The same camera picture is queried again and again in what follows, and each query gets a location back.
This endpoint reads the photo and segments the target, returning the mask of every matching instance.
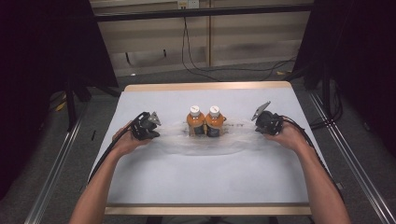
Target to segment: bottle cap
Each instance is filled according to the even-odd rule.
[[[218,117],[219,114],[220,114],[219,107],[216,106],[216,105],[210,106],[209,114],[210,114],[210,116],[212,116],[212,117],[214,117],[214,118]]]
[[[199,110],[199,106],[193,105],[192,107],[190,107],[190,114],[193,117],[198,117],[201,114],[201,111]]]

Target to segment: human arm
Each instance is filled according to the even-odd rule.
[[[264,136],[296,153],[303,168],[309,204],[315,222],[318,224],[350,223],[341,196],[321,166],[315,150],[307,144],[300,130],[284,122],[280,134],[265,134]]]
[[[113,139],[121,131],[122,129],[113,136]],[[118,161],[122,156],[148,142],[148,139],[143,141],[135,139],[129,131],[119,139],[78,199],[69,223],[102,223],[111,179]]]

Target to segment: gray floor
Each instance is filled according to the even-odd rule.
[[[238,64],[234,67],[248,69],[271,68],[274,63]],[[291,70],[292,63],[277,70]],[[252,71],[219,71],[205,72],[206,76],[220,81],[253,81],[261,80],[267,72]],[[266,80],[280,80],[282,76],[272,75]],[[180,83],[213,81],[207,77],[193,75],[186,70],[177,70],[145,75],[118,77],[122,90],[128,84],[143,83]],[[311,99],[310,91],[304,89],[301,79],[293,80],[292,86],[302,105],[308,121],[319,117]],[[92,99],[88,103],[78,100],[78,112],[86,108],[81,120],[78,135],[70,153],[67,155],[62,174],[54,191],[51,193],[41,223],[66,223],[73,211],[74,205],[83,191],[93,161],[97,155],[102,140],[106,134],[118,99],[90,89]],[[346,140],[353,148],[361,166],[370,176],[380,194],[386,200],[391,211],[396,211],[396,159],[382,146],[375,133],[367,132],[359,114],[343,99],[344,116],[337,122]],[[50,168],[57,158],[59,149],[67,135],[66,110],[49,112],[41,133],[41,141],[30,162],[21,176],[14,182],[7,196],[0,202],[0,223],[22,223],[32,208],[41,187],[45,183]],[[352,174],[340,150],[327,129],[314,131],[319,147],[336,182],[342,182],[347,210],[353,223],[382,223],[367,199],[366,194]],[[105,223],[144,223],[146,217],[107,216]],[[280,223],[310,223],[307,217],[279,217]]]

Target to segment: bottle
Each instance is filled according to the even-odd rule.
[[[219,137],[223,135],[223,122],[224,117],[220,114],[219,107],[212,105],[209,109],[209,113],[205,118],[207,130],[206,135],[209,137]]]
[[[198,105],[190,107],[190,114],[187,115],[190,136],[204,134],[205,115],[201,112]]]

